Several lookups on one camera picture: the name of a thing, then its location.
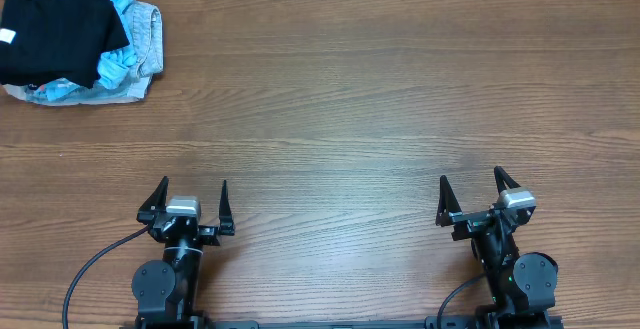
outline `table surface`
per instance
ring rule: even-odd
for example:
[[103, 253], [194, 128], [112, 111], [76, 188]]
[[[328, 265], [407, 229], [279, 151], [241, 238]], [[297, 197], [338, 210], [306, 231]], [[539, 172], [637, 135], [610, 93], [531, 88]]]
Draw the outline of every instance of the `table surface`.
[[[502, 165], [538, 198], [515, 234], [560, 266], [567, 328], [640, 314], [640, 0], [143, 0], [165, 72], [131, 105], [0, 95], [0, 327], [59, 328], [66, 289], [140, 228], [163, 175], [235, 237], [208, 248], [197, 306], [220, 320], [422, 319], [480, 271], [434, 224], [446, 174], [466, 211]], [[145, 236], [78, 285], [73, 328], [131, 322]], [[448, 312], [490, 300], [468, 289]]]

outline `clothing label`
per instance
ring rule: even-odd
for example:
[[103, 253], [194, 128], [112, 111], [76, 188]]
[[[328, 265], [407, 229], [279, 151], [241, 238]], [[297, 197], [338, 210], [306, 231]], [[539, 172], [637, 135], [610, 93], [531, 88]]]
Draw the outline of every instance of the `clothing label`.
[[0, 41], [11, 44], [13, 37], [16, 36], [16, 32], [11, 29], [0, 28]]

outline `wood grain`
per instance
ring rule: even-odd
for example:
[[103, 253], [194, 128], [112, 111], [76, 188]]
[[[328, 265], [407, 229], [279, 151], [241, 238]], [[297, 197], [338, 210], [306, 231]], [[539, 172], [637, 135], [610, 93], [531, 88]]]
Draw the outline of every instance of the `wood grain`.
[[[135, 231], [163, 175], [237, 235], [208, 249], [198, 306], [262, 322], [422, 319], [480, 269], [434, 225], [503, 165], [539, 198], [522, 252], [560, 265], [567, 328], [640, 319], [640, 0], [145, 0], [165, 73], [144, 103], [45, 108], [0, 95], [0, 327], [58, 328], [66, 287]], [[77, 288], [74, 328], [133, 320], [140, 238]], [[451, 312], [490, 300], [469, 289]]]

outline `black cloth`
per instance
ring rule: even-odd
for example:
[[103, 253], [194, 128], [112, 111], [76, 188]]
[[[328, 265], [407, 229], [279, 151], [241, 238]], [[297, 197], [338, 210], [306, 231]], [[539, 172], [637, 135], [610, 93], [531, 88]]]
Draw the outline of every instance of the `black cloth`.
[[129, 45], [110, 0], [5, 0], [0, 83], [42, 85], [59, 78], [91, 88], [103, 52]]

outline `cable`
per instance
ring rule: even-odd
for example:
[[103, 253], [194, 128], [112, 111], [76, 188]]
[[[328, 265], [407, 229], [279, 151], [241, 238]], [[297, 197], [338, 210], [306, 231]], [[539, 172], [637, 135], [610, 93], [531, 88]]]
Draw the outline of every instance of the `cable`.
[[115, 243], [109, 245], [108, 247], [102, 249], [98, 254], [94, 255], [93, 258], [91, 258], [91, 260], [89, 260], [87, 262], [87, 264], [85, 264], [82, 267], [82, 269], [80, 269], [78, 274], [76, 274], [76, 277], [73, 278], [73, 281], [71, 282], [71, 285], [69, 285], [69, 290], [67, 290], [67, 296], [65, 296], [64, 304], [62, 305], [62, 328], [63, 329], [69, 329], [69, 318], [67, 318], [67, 316], [68, 316], [68, 313], [69, 313], [69, 302], [71, 301], [71, 294], [73, 294], [73, 290], [76, 288], [76, 285], [80, 281], [80, 278], [82, 278], [82, 275], [84, 275], [84, 273], [87, 271], [87, 269], [89, 269], [89, 267], [91, 265], [93, 265], [93, 263], [95, 263], [103, 255], [105, 255], [108, 252], [110, 252], [112, 249], [115, 249], [115, 248], [119, 247], [120, 245], [128, 242], [129, 240], [134, 239], [136, 237], [139, 237], [140, 235], [142, 235], [145, 232], [149, 231], [149, 229], [151, 229], [151, 226], [153, 226], [153, 222], [151, 224], [147, 225], [146, 227], [144, 227], [143, 229], [140, 229], [137, 232], [129, 235], [128, 237], [120, 239], [117, 242], [115, 242]]
[[451, 294], [449, 294], [447, 299], [445, 299], [442, 302], [442, 305], [440, 305], [440, 310], [438, 310], [438, 317], [436, 318], [436, 327], [437, 327], [437, 329], [442, 329], [442, 313], [444, 313], [444, 308], [447, 306], [447, 304], [449, 304], [451, 299], [453, 299], [454, 296], [456, 296], [458, 293], [463, 291], [465, 288], [477, 283], [480, 279], [484, 278], [485, 275], [486, 274], [483, 273], [483, 274], [478, 275], [475, 278], [467, 280], [464, 284], [460, 285], [459, 287], [456, 288], [456, 290], [452, 291]]

